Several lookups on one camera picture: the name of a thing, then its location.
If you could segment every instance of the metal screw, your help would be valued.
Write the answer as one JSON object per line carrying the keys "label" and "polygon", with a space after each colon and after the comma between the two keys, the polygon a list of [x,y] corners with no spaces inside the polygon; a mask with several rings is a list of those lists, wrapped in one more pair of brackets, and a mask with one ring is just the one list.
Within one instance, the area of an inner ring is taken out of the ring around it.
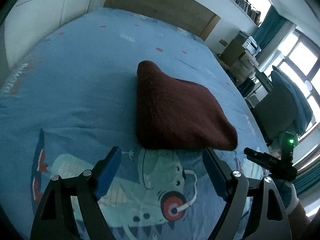
{"label": "metal screw", "polygon": [[88,177],[88,176],[90,176],[91,175],[91,171],[90,170],[85,170],[84,172],[83,172],[83,176],[86,176],[86,177]]}
{"label": "metal screw", "polygon": [[264,181],[269,183],[272,181],[272,179],[269,176],[266,176],[264,177]]}
{"label": "metal screw", "polygon": [[56,181],[56,180],[59,179],[59,175],[53,175],[53,176],[51,177],[51,179],[52,179],[53,181]]}
{"label": "metal screw", "polygon": [[240,177],[241,176],[241,172],[240,171],[234,171],[232,174],[235,177]]}

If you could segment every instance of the blue bed sheet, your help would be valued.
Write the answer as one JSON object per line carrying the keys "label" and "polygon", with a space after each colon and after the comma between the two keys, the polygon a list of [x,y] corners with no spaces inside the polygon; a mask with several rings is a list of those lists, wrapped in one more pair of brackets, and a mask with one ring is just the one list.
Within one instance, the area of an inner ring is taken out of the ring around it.
{"label": "blue bed sheet", "polygon": [[[231,169],[262,178],[262,168],[243,153],[245,147],[268,152],[260,130],[203,42],[162,21],[102,8],[36,45],[0,91],[0,203],[20,233],[30,236],[52,175],[77,176],[119,146],[120,168],[99,202],[116,239],[208,238],[225,202],[210,182],[202,151],[150,151],[137,143],[136,72],[143,60],[207,87],[238,133],[237,149],[217,155]],[[192,205],[178,217],[163,206],[188,201]],[[87,239],[77,199],[72,203]],[[249,205],[235,239],[242,236]]]}

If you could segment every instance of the window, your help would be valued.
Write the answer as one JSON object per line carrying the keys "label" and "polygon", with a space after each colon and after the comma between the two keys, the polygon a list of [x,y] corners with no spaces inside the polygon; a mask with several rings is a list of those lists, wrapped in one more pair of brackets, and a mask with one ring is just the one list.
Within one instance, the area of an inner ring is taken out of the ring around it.
{"label": "window", "polygon": [[258,11],[261,12],[260,15],[260,24],[265,19],[267,12],[271,6],[271,3],[269,0],[248,0],[249,3],[252,4],[254,8],[256,8]]}
{"label": "window", "polygon": [[[299,87],[312,109],[313,118],[303,139],[320,123],[320,48],[303,33],[295,30],[279,46],[279,68]],[[279,62],[277,58],[272,65]]]}

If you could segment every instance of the cartoon character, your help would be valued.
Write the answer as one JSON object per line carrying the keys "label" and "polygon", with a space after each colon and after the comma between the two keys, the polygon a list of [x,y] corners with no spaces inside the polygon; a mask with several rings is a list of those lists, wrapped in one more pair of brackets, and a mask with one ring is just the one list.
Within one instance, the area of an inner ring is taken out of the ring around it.
{"label": "cartoon character", "polygon": [[[130,159],[134,151],[123,152]],[[93,166],[70,154],[60,155],[51,167],[51,174],[62,178],[78,176]],[[184,170],[174,151],[141,149],[138,154],[139,182],[115,176],[98,204],[110,227],[123,227],[130,240],[136,240],[129,228],[160,225],[183,217],[197,195],[197,176]],[[183,195],[186,174],[195,178],[195,194],[187,202]],[[83,220],[76,197],[72,197],[75,218]]]}

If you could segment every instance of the chair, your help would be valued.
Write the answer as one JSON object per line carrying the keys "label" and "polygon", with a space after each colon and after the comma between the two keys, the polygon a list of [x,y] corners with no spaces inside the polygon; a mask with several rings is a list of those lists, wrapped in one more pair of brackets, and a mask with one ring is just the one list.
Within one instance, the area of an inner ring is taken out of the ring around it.
{"label": "chair", "polygon": [[252,113],[267,144],[271,144],[297,118],[292,93],[282,85],[275,86],[253,109]]}

